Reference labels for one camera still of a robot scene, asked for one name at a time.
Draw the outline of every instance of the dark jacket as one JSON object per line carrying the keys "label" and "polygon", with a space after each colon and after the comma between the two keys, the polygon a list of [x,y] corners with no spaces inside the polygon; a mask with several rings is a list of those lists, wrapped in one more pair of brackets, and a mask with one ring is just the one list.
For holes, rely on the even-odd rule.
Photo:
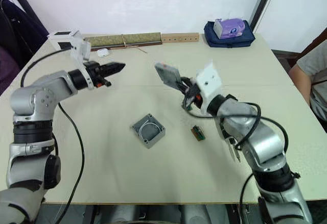
{"label": "dark jacket", "polygon": [[47,40],[48,31],[9,0],[0,0],[0,46],[23,68]]}

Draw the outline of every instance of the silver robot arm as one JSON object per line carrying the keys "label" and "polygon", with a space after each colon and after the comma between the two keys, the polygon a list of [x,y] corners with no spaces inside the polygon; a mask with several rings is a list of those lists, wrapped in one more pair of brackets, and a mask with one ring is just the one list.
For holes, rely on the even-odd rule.
{"label": "silver robot arm", "polygon": [[[71,56],[88,60],[89,44],[77,43]],[[60,158],[51,154],[55,148],[52,120],[58,103],[86,87],[110,86],[105,77],[124,66],[87,61],[79,69],[44,76],[12,94],[14,141],[10,144],[8,189],[0,192],[0,223],[33,223],[44,195],[60,182]]]}
{"label": "silver robot arm", "polygon": [[[155,67],[166,85],[185,95],[184,108],[193,103],[202,114],[216,117],[219,132],[224,130],[238,142],[249,133],[257,111],[249,104],[221,95],[221,80],[212,64],[198,72],[195,79],[180,77],[176,68],[164,64],[157,63]],[[235,114],[248,117],[228,117]],[[263,221],[267,224],[312,223],[307,203],[287,164],[284,142],[280,137],[260,120],[250,137],[239,147],[261,194],[259,206]]]}

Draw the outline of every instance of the beige tabletop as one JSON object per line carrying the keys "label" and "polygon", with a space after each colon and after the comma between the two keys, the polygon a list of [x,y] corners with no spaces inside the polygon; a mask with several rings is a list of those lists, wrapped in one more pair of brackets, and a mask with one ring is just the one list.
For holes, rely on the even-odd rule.
{"label": "beige tabletop", "polygon": [[[251,46],[258,52],[253,54],[258,55],[255,58],[247,57],[250,54],[246,54],[246,48],[208,48],[207,51],[211,53],[209,55],[205,54],[207,46],[203,43],[195,43],[192,48],[189,44],[193,43],[185,43],[143,47],[148,54],[137,49],[117,50],[111,56],[100,59],[101,63],[105,63],[114,58],[115,61],[125,62],[127,65],[122,72],[110,79],[112,87],[101,87],[93,91],[85,89],[62,102],[76,122],[85,147],[85,169],[73,202],[112,204],[239,201],[242,185],[250,174],[243,155],[241,163],[235,162],[225,142],[219,137],[213,121],[189,117],[181,109],[182,94],[162,85],[155,72],[154,61],[150,58],[156,56],[156,60],[161,58],[158,61],[170,64],[174,60],[182,75],[187,72],[186,76],[194,76],[196,69],[202,68],[208,60],[200,60],[201,55],[198,52],[203,52],[207,57],[212,56],[216,66],[225,67],[218,68],[224,84],[224,94],[231,93],[240,101],[258,103],[263,116],[275,119],[285,127],[290,138],[288,163],[293,171],[301,173],[302,177],[298,182],[304,198],[327,198],[327,189],[324,186],[327,175],[324,167],[327,163],[326,133],[278,61],[270,56],[272,53],[263,39],[258,35],[256,37]],[[178,54],[178,46],[181,52],[186,49],[189,50],[188,53],[191,52],[189,59],[186,60],[184,54]],[[52,49],[46,43],[33,60],[50,51]],[[231,57],[234,55],[232,51],[238,52],[240,58],[235,68],[228,69],[228,62],[225,61],[217,64],[219,56]],[[265,69],[269,69],[267,65],[270,63],[273,71],[266,73],[266,79],[263,76],[254,77],[255,73],[261,75],[260,70],[264,67],[259,64],[255,71],[255,59],[258,63],[266,62]],[[26,84],[38,78],[38,73],[46,74],[61,69],[74,69],[68,53],[44,60],[29,73]],[[233,74],[234,71],[244,79],[248,77],[246,81],[249,83],[241,83],[241,78]],[[13,140],[13,112],[9,97],[19,86],[20,76],[21,74],[0,97],[0,189],[6,188],[8,148]],[[147,113],[153,114],[166,128],[164,138],[150,149],[145,148],[129,128]],[[191,133],[190,129],[194,125],[203,129],[206,136],[204,141],[198,142]],[[53,126],[59,143],[62,177],[60,184],[50,190],[45,198],[48,203],[67,202],[80,169],[80,147],[72,125],[59,110],[56,110]],[[281,135],[277,128],[272,128]],[[251,181],[244,200],[256,202],[258,194],[254,181]]]}

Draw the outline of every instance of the tissue box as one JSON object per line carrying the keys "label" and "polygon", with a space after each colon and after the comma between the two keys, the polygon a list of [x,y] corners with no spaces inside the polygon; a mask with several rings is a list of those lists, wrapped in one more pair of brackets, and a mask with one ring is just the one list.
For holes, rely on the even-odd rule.
{"label": "tissue box", "polygon": [[244,22],[239,18],[227,19],[224,21],[216,19],[214,24],[214,31],[219,39],[241,36],[244,29]]}
{"label": "tissue box", "polygon": [[80,37],[78,30],[55,31],[50,33],[47,37],[53,47],[59,51],[72,46],[74,37]]}

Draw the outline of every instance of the navy blue bag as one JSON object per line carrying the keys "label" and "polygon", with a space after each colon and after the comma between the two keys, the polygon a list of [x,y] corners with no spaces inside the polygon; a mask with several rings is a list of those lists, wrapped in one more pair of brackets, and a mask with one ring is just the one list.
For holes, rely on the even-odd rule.
{"label": "navy blue bag", "polygon": [[208,21],[204,27],[204,35],[208,45],[210,47],[222,47],[222,48],[234,48],[234,47],[246,47],[250,46],[251,43],[255,40],[255,36],[248,24],[244,20],[245,29],[243,34],[238,37],[228,38],[228,39],[219,39],[214,31],[214,22]]}

